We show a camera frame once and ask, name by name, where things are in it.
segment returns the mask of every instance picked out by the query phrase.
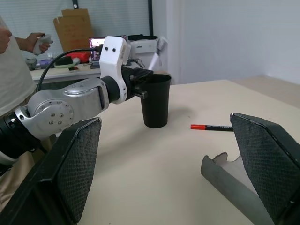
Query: desk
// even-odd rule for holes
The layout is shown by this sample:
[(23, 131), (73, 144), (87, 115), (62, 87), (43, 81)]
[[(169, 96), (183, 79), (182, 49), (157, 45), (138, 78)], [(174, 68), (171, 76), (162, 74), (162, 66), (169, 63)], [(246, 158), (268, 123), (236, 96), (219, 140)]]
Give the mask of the desk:
[(205, 155), (239, 155), (234, 133), (190, 130), (231, 125), (231, 112), (281, 124), (300, 142), (300, 109), (230, 81), (172, 86), (169, 122), (143, 124), (140, 100), (100, 116), (94, 180), (79, 225), (250, 225), (200, 173)]
[[(69, 71), (68, 68), (66, 69), (49, 69), (46, 77), (44, 78), (43, 83), (55, 83), (55, 82), (62, 82), (62, 81), (73, 81), (73, 80), (80, 80), (80, 79), (88, 79), (94, 77), (100, 77), (101, 70), (100, 69), (90, 69), (90, 65), (84, 66), (83, 64), (77, 65), (78, 70)], [(138, 65), (132, 62), (132, 65), (129, 68), (137, 68)], [(43, 73), (43, 69), (33, 70), (31, 71), (31, 76), (33, 81), (38, 84), (39, 79)]]

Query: pen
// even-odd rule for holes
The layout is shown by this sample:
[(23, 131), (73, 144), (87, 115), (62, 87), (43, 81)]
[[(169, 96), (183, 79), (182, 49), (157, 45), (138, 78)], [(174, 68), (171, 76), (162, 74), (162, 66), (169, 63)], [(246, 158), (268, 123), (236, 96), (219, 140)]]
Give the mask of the pen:
[(227, 127), (227, 126), (211, 126), (211, 125), (198, 125), (198, 124), (192, 124), (191, 125), (192, 130), (216, 130), (216, 131), (233, 131), (233, 127)]

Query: white shirt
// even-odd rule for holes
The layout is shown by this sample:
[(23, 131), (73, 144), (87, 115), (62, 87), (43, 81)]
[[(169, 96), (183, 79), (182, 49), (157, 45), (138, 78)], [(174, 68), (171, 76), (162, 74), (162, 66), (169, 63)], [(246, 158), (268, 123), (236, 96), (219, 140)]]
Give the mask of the white shirt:
[[(0, 26), (7, 29), (0, 16)], [(14, 109), (36, 88), (15, 37), (0, 54), (0, 116)]]

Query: game controller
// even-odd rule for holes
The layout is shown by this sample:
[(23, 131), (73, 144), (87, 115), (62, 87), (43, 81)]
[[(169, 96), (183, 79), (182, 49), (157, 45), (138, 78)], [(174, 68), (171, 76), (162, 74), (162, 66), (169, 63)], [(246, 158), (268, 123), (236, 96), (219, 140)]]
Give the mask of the game controller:
[(50, 43), (52, 44), (53, 41), (51, 40), (51, 35), (50, 34), (47, 34), (45, 36), (42, 36), (40, 37), (36, 44), (34, 45), (34, 48), (33, 48), (33, 54), (35, 55), (40, 55), (42, 53), (42, 51), (40, 50), (39, 46), (42, 44), (42, 43)]

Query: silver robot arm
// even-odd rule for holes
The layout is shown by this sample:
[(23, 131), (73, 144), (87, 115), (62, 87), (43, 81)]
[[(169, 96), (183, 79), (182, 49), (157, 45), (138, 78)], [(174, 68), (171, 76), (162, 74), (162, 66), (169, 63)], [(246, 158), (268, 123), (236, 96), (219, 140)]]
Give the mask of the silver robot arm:
[(121, 104), (133, 96), (146, 98), (138, 86), (153, 71), (122, 68), (130, 45), (121, 37), (107, 37), (100, 56), (101, 79), (91, 78), (60, 90), (42, 90), (27, 106), (0, 120), (0, 176), (26, 151), (74, 123), (95, 117), (110, 103)]

